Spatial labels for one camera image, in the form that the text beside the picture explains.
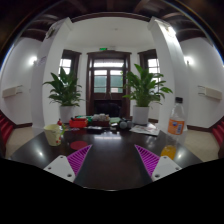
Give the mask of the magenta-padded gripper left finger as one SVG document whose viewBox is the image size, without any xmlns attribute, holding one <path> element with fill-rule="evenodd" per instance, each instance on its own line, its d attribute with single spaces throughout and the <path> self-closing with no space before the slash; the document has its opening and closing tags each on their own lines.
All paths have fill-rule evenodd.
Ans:
<svg viewBox="0 0 224 224">
<path fill-rule="evenodd" d="M 59 155 L 50 164 L 48 164 L 44 170 L 69 182 L 73 182 L 90 149 L 91 145 L 87 145 L 69 156 Z"/>
</svg>

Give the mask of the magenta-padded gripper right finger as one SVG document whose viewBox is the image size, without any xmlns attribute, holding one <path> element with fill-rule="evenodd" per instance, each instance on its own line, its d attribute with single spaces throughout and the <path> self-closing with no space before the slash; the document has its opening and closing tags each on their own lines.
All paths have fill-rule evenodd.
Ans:
<svg viewBox="0 0 224 224">
<path fill-rule="evenodd" d="M 155 182 L 181 170 L 181 167 L 168 156 L 158 156 L 142 146 L 136 145 L 140 170 L 144 177 Z"/>
</svg>

